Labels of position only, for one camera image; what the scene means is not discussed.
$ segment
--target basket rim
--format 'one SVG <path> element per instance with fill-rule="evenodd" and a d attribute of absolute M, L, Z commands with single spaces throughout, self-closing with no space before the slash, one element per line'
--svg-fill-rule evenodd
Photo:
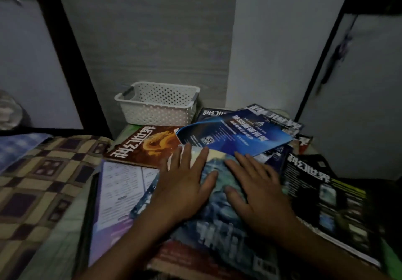
<path fill-rule="evenodd" d="M 200 92 L 200 88 L 198 86 L 194 86 L 194 85 L 181 85 L 181 84 L 169 84 L 169 83 L 158 83 L 158 82 L 148 82 L 148 81 L 138 81 L 135 82 L 133 84 L 131 84 L 131 87 L 134 88 L 135 85 L 137 84 L 143 84 L 143 83 L 147 83 L 147 84 L 158 84 L 158 85 L 174 85 L 174 86 L 179 86 L 179 87 L 186 87 L 186 88 L 195 88 L 195 94 L 193 96 L 193 98 L 191 99 L 190 103 L 186 106 L 173 106 L 173 105 L 166 105 L 166 104 L 162 104 L 162 103 L 152 103 L 152 102 L 140 102 L 140 101 L 132 101 L 132 100 L 126 100 L 124 99 L 123 93 L 118 93 L 117 95 L 115 95 L 115 101 L 118 101 L 119 103 L 127 103 L 127 104 L 143 104 L 143 105 L 153 105 L 153 106 L 161 106 L 161 107 L 170 107 L 170 108 L 176 108 L 176 109 L 187 109 L 190 108 L 194 105 L 198 94 Z"/>

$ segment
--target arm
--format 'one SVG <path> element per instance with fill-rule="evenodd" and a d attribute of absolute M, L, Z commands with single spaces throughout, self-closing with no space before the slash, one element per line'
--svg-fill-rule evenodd
<path fill-rule="evenodd" d="M 235 153 L 235 156 L 242 166 L 230 160 L 226 161 L 226 165 L 240 181 L 248 203 L 231 187 L 226 187 L 225 192 L 232 207 L 255 232 L 273 239 L 332 279 L 389 279 L 344 254 L 299 222 L 282 193 L 274 169 L 261 165 L 249 155 Z"/>
<path fill-rule="evenodd" d="M 204 148 L 190 168 L 191 146 L 187 144 L 180 161 L 181 147 L 160 166 L 158 185 L 151 203 L 128 232 L 76 280 L 122 280 L 140 270 L 155 243 L 176 224 L 192 217 L 211 194 L 218 172 L 211 172 L 200 186 L 201 172 L 208 156 Z"/>

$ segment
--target finger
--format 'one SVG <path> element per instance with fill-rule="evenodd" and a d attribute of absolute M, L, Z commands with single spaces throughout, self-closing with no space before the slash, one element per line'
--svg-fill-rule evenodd
<path fill-rule="evenodd" d="M 168 160 L 166 158 L 163 158 L 159 163 L 159 174 L 163 174 L 167 171 L 168 171 Z"/>
<path fill-rule="evenodd" d="M 178 146 L 176 150 L 174 150 L 172 159 L 170 160 L 170 169 L 178 169 L 180 164 L 180 153 L 181 153 L 181 146 Z"/>
<path fill-rule="evenodd" d="M 194 171 L 194 175 L 198 179 L 201 176 L 202 169 L 204 168 L 204 165 L 207 161 L 208 153 L 209 153 L 209 148 L 204 147 L 201 150 L 200 154 L 198 155 L 197 159 L 194 161 L 193 166 L 191 167 L 191 170 Z"/>
<path fill-rule="evenodd" d="M 231 186 L 225 186 L 225 194 L 229 204 L 245 222 L 250 219 L 252 209 L 245 203 L 240 194 Z"/>
<path fill-rule="evenodd" d="M 269 176 L 268 176 L 267 172 L 265 171 L 265 168 L 263 167 L 263 165 L 261 163 L 256 161 L 254 159 L 254 157 L 252 157 L 250 154 L 246 154 L 246 158 L 253 165 L 254 169 L 257 171 L 257 173 L 259 174 L 259 176 L 262 179 L 265 179 L 265 180 L 269 179 Z"/>
<path fill-rule="evenodd" d="M 234 152 L 234 157 L 239 161 L 239 163 L 245 168 L 248 174 L 253 178 L 257 179 L 259 177 L 257 171 L 255 171 L 253 165 L 249 162 L 249 160 L 244 156 L 239 154 L 238 152 Z"/>
<path fill-rule="evenodd" d="M 198 191 L 199 206 L 201 207 L 211 195 L 212 190 L 215 187 L 216 180 L 218 179 L 218 171 L 212 171 L 207 175 L 203 184 Z"/>
<path fill-rule="evenodd" d="M 273 167 L 269 166 L 269 165 L 263 165 L 265 171 L 268 172 L 271 181 L 275 184 L 275 185 L 280 185 L 281 182 L 279 181 L 279 174 L 277 171 L 274 170 Z"/>
<path fill-rule="evenodd" d="M 251 177 L 248 174 L 248 172 L 241 165 L 239 165 L 238 163 L 236 163 L 234 160 L 231 159 L 226 159 L 225 165 L 227 165 L 228 168 L 232 171 L 234 176 L 242 185 L 244 191 L 248 194 L 249 185 L 251 182 Z"/>
<path fill-rule="evenodd" d="M 189 169 L 191 160 L 191 144 L 186 143 L 183 149 L 183 154 L 181 155 L 180 169 Z"/>

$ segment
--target basket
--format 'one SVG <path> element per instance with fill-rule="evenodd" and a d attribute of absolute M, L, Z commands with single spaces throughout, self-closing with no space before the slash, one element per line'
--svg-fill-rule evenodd
<path fill-rule="evenodd" d="M 199 92 L 196 86 L 136 82 L 115 100 L 129 124 L 184 126 L 194 117 Z"/>

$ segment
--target brown magazine cover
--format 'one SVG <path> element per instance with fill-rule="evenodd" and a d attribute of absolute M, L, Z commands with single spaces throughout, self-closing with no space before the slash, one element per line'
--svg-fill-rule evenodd
<path fill-rule="evenodd" d="M 105 159 L 150 168 L 158 168 L 180 144 L 175 130 L 180 126 L 143 126 L 113 150 Z"/>
<path fill-rule="evenodd" d="M 164 242 L 147 268 L 185 280 L 246 280 L 243 273 L 223 267 L 207 251 L 201 252 L 179 241 Z"/>

